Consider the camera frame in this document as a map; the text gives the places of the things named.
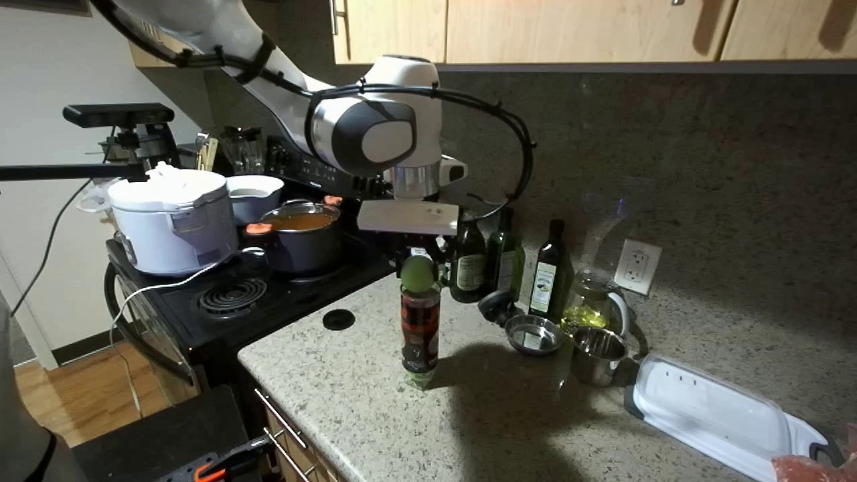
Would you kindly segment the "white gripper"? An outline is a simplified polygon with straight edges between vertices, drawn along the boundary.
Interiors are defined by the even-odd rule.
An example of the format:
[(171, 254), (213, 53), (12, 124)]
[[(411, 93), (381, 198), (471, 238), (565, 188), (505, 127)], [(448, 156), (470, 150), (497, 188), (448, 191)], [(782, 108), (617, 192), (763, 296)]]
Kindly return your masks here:
[(372, 234), (455, 235), (460, 210), (430, 200), (364, 200), (356, 225)]

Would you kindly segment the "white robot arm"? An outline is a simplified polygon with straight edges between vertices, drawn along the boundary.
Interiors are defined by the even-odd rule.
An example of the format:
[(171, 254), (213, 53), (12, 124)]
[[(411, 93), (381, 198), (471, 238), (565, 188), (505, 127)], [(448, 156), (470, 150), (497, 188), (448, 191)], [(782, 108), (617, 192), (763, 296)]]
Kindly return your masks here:
[(310, 159), (383, 175), (385, 200), (364, 200), (371, 234), (455, 235), (460, 210), (439, 200), (442, 99), (430, 59), (383, 53), (356, 83), (306, 76), (253, 18), (244, 0), (91, 0), (134, 45), (174, 68), (219, 68), (268, 108)]

